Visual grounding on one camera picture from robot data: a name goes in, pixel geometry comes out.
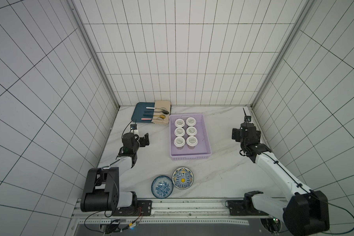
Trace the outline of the purple perforated plastic basket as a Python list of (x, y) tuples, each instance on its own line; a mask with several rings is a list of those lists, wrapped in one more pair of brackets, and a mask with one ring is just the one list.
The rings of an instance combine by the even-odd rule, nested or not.
[[(197, 121), (195, 127), (198, 131), (197, 135), (195, 136), (198, 139), (198, 145), (194, 149), (189, 149), (187, 144), (185, 144), (184, 148), (179, 150), (174, 145), (174, 139), (176, 136), (174, 135), (175, 127), (175, 120), (176, 119), (183, 119), (186, 121), (188, 117), (194, 117)], [(173, 160), (183, 160), (183, 159), (204, 159), (211, 156), (211, 147), (206, 131), (205, 126), (205, 119), (204, 115), (201, 113), (187, 113), (187, 114), (173, 114), (170, 115), (170, 156)]]

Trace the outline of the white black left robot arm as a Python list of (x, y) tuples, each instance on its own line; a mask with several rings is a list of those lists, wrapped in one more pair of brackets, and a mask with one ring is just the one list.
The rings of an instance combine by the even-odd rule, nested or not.
[(149, 134), (140, 137), (138, 134), (126, 133), (122, 135), (122, 144), (112, 164), (88, 170), (80, 201), (82, 212), (136, 214), (138, 211), (136, 193), (120, 191), (120, 176), (135, 166), (138, 149), (149, 145)]

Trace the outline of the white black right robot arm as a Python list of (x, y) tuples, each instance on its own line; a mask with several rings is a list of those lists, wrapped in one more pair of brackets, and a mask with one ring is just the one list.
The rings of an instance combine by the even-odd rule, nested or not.
[(279, 187), (285, 201), (267, 196), (261, 191), (245, 193), (240, 210), (246, 215), (268, 214), (282, 221), (294, 236), (308, 236), (329, 230), (326, 195), (313, 191), (296, 179), (275, 157), (271, 149), (260, 142), (261, 132), (245, 116), (240, 128), (232, 130), (232, 139), (241, 144), (241, 156), (257, 164)]

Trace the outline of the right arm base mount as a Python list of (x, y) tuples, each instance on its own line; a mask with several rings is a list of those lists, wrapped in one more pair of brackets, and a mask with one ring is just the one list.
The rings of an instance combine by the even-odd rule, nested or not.
[(255, 209), (248, 200), (227, 200), (225, 206), (231, 216), (268, 216), (267, 213)]

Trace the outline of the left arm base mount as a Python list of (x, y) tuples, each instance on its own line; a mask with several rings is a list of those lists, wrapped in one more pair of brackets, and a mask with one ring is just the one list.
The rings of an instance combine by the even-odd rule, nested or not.
[(152, 210), (151, 200), (138, 200), (131, 206), (117, 208), (112, 216), (150, 216)]

